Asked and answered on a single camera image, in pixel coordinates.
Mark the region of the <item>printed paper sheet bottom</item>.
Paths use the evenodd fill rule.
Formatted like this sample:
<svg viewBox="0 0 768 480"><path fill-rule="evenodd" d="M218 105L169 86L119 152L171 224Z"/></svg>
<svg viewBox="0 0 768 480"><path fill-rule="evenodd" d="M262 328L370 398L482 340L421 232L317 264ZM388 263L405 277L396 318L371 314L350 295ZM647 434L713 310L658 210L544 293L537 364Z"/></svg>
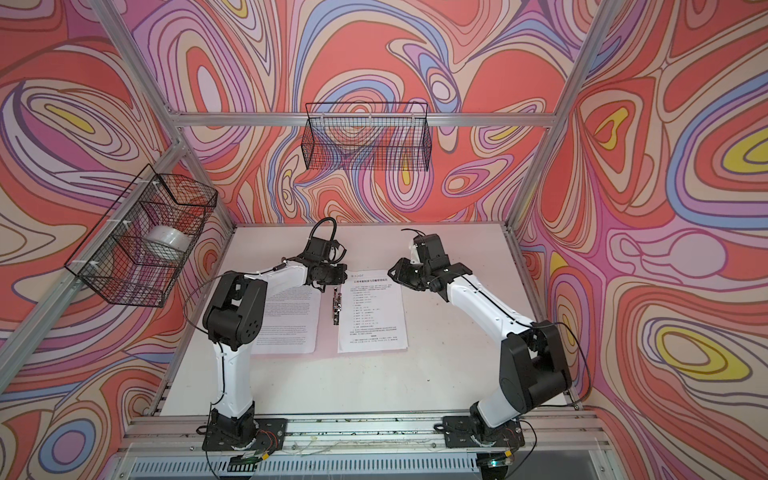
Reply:
<svg viewBox="0 0 768 480"><path fill-rule="evenodd" d="M408 348L402 289L394 283L345 285L339 315L339 354Z"/></svg>

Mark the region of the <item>printed paper sheet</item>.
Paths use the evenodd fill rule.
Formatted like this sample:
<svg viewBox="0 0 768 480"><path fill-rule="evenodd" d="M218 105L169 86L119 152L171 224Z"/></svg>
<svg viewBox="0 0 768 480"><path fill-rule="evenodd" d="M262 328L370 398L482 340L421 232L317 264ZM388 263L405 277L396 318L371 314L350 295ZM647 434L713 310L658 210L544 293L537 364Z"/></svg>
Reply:
<svg viewBox="0 0 768 480"><path fill-rule="evenodd" d="M308 286L267 299L262 328L252 355L303 355L316 349L321 292Z"/></svg>
<svg viewBox="0 0 768 480"><path fill-rule="evenodd" d="M345 285L339 315L339 354L408 348L402 289L394 283Z"/></svg>

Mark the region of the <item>printed paper sheet top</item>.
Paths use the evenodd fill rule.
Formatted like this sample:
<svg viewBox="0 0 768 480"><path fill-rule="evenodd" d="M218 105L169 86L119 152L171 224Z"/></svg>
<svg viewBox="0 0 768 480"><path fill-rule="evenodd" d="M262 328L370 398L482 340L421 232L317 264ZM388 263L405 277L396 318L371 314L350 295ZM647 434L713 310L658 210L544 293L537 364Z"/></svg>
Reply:
<svg viewBox="0 0 768 480"><path fill-rule="evenodd" d="M308 286L267 299L262 328L252 355L303 355L316 349L321 292Z"/></svg>

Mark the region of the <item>pink folder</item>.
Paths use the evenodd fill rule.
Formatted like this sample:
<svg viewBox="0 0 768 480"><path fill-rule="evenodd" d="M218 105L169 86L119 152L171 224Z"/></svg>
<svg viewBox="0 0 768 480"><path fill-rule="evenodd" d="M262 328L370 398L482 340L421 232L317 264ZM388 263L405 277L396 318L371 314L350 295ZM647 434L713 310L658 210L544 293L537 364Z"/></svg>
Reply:
<svg viewBox="0 0 768 480"><path fill-rule="evenodd" d="M385 272L382 270L352 272L349 274L349 278L343 285L332 287L328 292L321 293L320 317L316 338L316 349L313 353L311 353L312 355L318 358L325 358L339 354L337 351L339 325L334 326L332 321L332 299L334 289L340 288L342 292L342 289L345 285L379 282L394 283L386 276ZM288 289L280 287L276 292L269 293L267 299L286 290Z"/></svg>

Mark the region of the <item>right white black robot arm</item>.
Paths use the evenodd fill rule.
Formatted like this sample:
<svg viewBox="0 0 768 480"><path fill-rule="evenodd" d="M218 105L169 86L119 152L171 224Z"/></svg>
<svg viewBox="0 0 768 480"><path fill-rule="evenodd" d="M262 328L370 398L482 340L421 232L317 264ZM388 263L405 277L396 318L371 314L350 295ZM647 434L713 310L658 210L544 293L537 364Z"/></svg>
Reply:
<svg viewBox="0 0 768 480"><path fill-rule="evenodd" d="M495 429L565 393L570 368L558 327L505 304L461 263L430 270L402 258L387 271L395 283L439 295L499 345L498 387L470 407L478 426Z"/></svg>

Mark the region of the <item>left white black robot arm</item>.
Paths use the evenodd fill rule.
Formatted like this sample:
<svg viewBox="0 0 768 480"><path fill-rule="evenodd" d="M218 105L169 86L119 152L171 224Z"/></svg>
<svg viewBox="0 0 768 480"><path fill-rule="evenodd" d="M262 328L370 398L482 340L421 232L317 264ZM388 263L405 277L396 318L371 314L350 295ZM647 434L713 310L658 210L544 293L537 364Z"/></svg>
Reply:
<svg viewBox="0 0 768 480"><path fill-rule="evenodd" d="M217 363L218 393L211 405L209 433L240 444L256 436L249 349L262 329L267 299L296 287L324 291L343 284L345 255L338 240L312 235L301 253L268 270L223 274L203 315Z"/></svg>

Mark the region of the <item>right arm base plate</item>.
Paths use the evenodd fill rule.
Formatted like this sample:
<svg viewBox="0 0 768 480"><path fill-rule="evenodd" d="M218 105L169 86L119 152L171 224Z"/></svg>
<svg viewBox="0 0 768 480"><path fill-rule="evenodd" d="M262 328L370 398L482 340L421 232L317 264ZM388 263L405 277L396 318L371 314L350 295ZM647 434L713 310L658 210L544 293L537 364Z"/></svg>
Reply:
<svg viewBox="0 0 768 480"><path fill-rule="evenodd" d="M447 448L504 448L516 451L525 445L518 420L509 420L497 427L488 427L473 415L444 416L433 426L442 434Z"/></svg>

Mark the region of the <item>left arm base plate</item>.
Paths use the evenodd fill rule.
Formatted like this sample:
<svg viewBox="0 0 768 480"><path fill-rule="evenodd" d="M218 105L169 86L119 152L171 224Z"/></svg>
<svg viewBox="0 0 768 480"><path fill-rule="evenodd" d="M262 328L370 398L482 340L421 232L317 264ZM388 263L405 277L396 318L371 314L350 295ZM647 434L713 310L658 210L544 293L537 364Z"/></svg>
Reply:
<svg viewBox="0 0 768 480"><path fill-rule="evenodd" d="M206 452L281 450L287 420L283 418L233 418L218 416L196 429Z"/></svg>

